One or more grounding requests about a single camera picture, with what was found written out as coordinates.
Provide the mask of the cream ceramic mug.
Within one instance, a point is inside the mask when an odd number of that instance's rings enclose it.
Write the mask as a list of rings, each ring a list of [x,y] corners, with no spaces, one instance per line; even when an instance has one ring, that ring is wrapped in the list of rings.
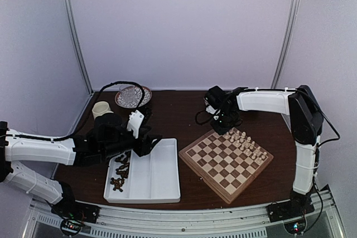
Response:
[[[113,111],[110,108],[109,103],[106,101],[99,101],[99,102],[95,103],[91,112],[92,112],[94,119],[96,119],[97,117],[102,116],[104,114],[107,114],[107,113],[113,113]]]

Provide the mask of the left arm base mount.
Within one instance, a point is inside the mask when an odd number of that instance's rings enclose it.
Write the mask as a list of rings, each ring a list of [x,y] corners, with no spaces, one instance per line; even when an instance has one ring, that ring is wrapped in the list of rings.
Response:
[[[75,202],[74,204],[64,206],[59,204],[51,205],[51,212],[64,219],[75,220],[80,223],[95,224],[99,216],[100,207]]]

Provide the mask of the wooden chess board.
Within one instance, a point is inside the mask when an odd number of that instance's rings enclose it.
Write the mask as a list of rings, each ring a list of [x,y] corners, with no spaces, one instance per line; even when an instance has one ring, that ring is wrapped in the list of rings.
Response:
[[[255,142],[255,149],[245,146],[241,151],[230,141],[211,130],[201,138],[179,151],[180,158],[226,203],[231,204],[270,164],[273,155],[261,147],[261,152],[267,152],[262,164],[257,158],[252,159],[253,152],[260,146]]]

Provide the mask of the patterned brown plate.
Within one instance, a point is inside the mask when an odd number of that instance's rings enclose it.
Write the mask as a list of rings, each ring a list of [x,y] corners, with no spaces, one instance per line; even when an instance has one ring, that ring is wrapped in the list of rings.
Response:
[[[143,105],[148,104],[148,102],[150,101],[151,97],[152,97],[152,93],[150,91],[149,88],[142,86],[143,91],[135,86],[135,93],[136,93],[136,98],[135,101],[133,101],[132,103],[126,104],[123,103],[120,99],[120,92],[118,91],[116,96],[115,96],[115,103],[122,107],[122,108],[126,108],[126,109],[134,109],[136,107],[140,107]]]

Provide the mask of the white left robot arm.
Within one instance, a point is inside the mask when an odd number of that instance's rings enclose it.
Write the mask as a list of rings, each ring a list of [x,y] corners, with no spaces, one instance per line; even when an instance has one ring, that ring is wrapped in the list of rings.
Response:
[[[52,181],[20,164],[20,161],[59,163],[66,166],[88,167],[100,164],[126,151],[137,156],[151,153],[162,139],[150,135],[151,127],[144,125],[139,111],[130,114],[127,123],[114,113],[106,113],[94,120],[93,129],[86,135],[75,133],[65,137],[29,135],[8,128],[1,122],[1,181],[11,182],[28,193],[58,206],[68,218],[80,213],[71,187]]]

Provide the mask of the dark chess pieces pile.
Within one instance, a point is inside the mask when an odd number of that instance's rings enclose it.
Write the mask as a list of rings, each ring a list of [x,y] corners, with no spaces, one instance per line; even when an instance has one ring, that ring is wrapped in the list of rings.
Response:
[[[117,177],[112,177],[110,179],[110,184],[113,185],[114,191],[118,190],[119,192],[123,192],[123,186],[129,176],[130,158],[130,151],[124,152],[114,158],[114,163],[119,164],[119,166],[115,169]]]

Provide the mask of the clear drinking glass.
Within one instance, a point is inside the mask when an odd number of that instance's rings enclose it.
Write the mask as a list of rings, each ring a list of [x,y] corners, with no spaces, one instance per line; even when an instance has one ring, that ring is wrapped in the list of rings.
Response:
[[[129,104],[135,101],[136,93],[134,85],[121,85],[119,87],[120,99],[123,103]]]

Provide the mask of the right aluminium frame post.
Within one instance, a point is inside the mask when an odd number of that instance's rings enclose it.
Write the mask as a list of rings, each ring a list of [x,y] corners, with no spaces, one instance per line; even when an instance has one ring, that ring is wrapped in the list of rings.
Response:
[[[286,62],[286,58],[288,55],[289,47],[291,44],[291,38],[293,35],[293,29],[296,23],[298,10],[300,7],[301,0],[291,0],[290,1],[290,8],[287,18],[286,29],[283,36],[282,47],[279,53],[278,62],[276,66],[276,70],[274,72],[273,80],[271,83],[271,89],[276,89],[279,83],[279,80],[282,75],[284,63]]]

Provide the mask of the aluminium frame post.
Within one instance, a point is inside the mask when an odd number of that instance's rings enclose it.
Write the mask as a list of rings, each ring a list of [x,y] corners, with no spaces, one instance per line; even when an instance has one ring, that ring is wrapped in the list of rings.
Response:
[[[79,65],[80,73],[84,80],[86,90],[89,95],[92,95],[93,88],[91,86],[89,74],[88,74],[87,68],[85,66],[83,53],[82,53],[82,49],[80,46],[79,36],[78,36],[77,29],[76,29],[75,17],[74,17],[74,13],[73,13],[73,7],[71,4],[71,0],[64,0],[64,5],[65,5],[65,9],[66,9],[67,21],[69,24],[70,37],[71,37],[71,41],[73,44],[75,57],[78,62],[78,65]]]
[[[288,55],[289,47],[291,44],[291,38],[293,35],[293,29],[296,23],[298,10],[300,7],[301,0],[291,0],[290,1],[290,8],[287,18],[286,29],[283,36],[282,47],[279,53],[278,62],[276,66],[276,70],[274,72],[273,80],[271,83],[271,89],[276,89],[279,83],[279,80],[282,75],[284,63],[286,62],[286,58]]]

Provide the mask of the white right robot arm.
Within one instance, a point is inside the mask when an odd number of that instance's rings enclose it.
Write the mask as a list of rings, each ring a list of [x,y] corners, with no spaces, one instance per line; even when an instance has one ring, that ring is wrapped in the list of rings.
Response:
[[[218,134],[225,134],[241,125],[240,112],[264,111],[287,115],[296,145],[296,171],[291,198],[286,204],[290,216],[298,216],[307,208],[307,196],[313,188],[316,172],[316,151],[320,144],[324,117],[311,89],[301,85],[296,89],[261,89],[238,87],[224,91],[219,86],[204,95],[208,123]]]

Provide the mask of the left aluminium frame post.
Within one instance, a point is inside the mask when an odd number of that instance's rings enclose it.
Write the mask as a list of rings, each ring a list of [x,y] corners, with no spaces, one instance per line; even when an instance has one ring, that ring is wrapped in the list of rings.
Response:
[[[89,95],[92,95],[93,88],[91,86],[89,74],[88,74],[87,68],[85,66],[83,53],[82,53],[82,49],[80,46],[79,36],[78,36],[77,29],[76,29],[75,17],[74,17],[74,13],[73,13],[73,7],[71,4],[71,0],[64,0],[64,5],[65,5],[65,9],[66,9],[67,21],[69,24],[70,37],[71,37],[71,41],[73,44],[75,57],[78,62],[78,65],[79,65],[80,73],[84,80],[86,90]]]

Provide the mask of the white plastic tray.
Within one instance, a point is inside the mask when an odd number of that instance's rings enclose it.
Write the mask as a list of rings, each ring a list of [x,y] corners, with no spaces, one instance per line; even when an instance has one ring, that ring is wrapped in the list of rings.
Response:
[[[139,157],[131,151],[129,176],[123,192],[113,190],[112,177],[119,164],[109,162],[104,199],[109,203],[148,204],[180,201],[180,180],[177,159],[177,140],[162,139],[150,154]]]

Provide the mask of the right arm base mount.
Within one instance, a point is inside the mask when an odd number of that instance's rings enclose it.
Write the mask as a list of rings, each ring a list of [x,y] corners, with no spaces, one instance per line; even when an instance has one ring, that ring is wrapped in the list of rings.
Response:
[[[267,206],[267,214],[271,223],[302,217],[314,211],[315,208],[312,204],[305,205],[302,208],[293,208],[290,201],[281,203],[275,202]]]

